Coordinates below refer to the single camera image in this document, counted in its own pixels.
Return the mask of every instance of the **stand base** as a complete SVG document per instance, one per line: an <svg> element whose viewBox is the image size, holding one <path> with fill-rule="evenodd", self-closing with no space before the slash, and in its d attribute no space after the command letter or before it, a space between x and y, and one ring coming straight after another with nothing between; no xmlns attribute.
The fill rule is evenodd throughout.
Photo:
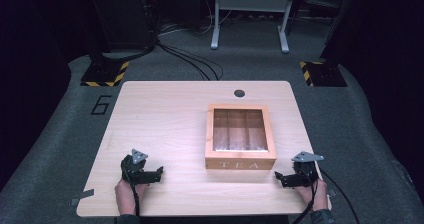
<svg viewBox="0 0 424 224"><path fill-rule="evenodd" d="M322 62L300 62L308 86L347 87L346 81L338 68L331 75L323 74Z"/></svg>
<svg viewBox="0 0 424 224"><path fill-rule="evenodd" d="M102 68L90 64L81 78L81 86L117 86L124 77L128 62L105 59Z"/></svg>

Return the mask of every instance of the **desk leg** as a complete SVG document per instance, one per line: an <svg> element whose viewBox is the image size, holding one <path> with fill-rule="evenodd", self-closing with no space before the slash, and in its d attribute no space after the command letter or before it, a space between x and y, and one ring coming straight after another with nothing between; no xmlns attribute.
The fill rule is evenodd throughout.
<svg viewBox="0 0 424 224"><path fill-rule="evenodd" d="M218 49L219 41L219 0L215 0L215 26L213 28L211 49Z"/></svg>
<svg viewBox="0 0 424 224"><path fill-rule="evenodd" d="M289 53L289 44L287 43L287 37L286 37L286 27L287 27L287 21L290 16L292 3L293 3L293 0L287 0L286 11L284 12L283 22L281 23L281 26L278 26L278 34L280 36L281 51L283 51L284 54Z"/></svg>

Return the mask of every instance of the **wooden box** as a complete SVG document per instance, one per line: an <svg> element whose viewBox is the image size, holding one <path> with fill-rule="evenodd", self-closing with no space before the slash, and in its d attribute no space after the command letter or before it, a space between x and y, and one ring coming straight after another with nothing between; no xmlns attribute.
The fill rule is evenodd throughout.
<svg viewBox="0 0 424 224"><path fill-rule="evenodd" d="M207 169L272 168L276 153L266 106L211 104L207 115Z"/></svg>

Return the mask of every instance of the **person's left hand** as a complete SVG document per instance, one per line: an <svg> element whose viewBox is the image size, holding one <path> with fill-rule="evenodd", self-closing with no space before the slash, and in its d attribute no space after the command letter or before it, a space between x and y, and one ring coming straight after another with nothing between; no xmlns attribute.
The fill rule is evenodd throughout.
<svg viewBox="0 0 424 224"><path fill-rule="evenodd" d="M135 186L135 190L138 194L140 201L143 198L143 194L148 186L148 184L139 184ZM116 203L118 204L119 214L135 215L135 200L130 184L125 180L121 179L115 186L115 195Z"/></svg>

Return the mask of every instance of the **gray carpet floor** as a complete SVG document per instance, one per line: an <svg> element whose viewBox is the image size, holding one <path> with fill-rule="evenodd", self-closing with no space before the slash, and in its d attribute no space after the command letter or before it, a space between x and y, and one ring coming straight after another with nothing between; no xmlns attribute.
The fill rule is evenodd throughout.
<svg viewBox="0 0 424 224"><path fill-rule="evenodd" d="M346 193L361 223L423 223L423 205L374 127L366 97L355 78L340 66L348 87L306 85L299 62L319 61L328 22L298 19L288 37L289 54L280 50L278 24L260 21L226 25L221 28L218 50L210 49L212 30L202 35L178 31L159 39L218 63L224 70L221 80L288 81L312 147L325 157L320 167ZM89 64L88 57L69 63L72 79L66 94L0 193L0 223L113 223L111 218L78 217L76 207L69 205L83 191L122 85L80 86ZM212 72L203 69L212 77ZM192 66L157 47L129 63L123 82L135 80L194 81L202 77ZM90 115L101 95L111 96L103 99L109 103L105 115ZM343 195L328 178L324 179L336 192L331 201L337 222L355 223ZM240 219L239 223L249 222ZM308 218L302 223L309 223Z"/></svg>

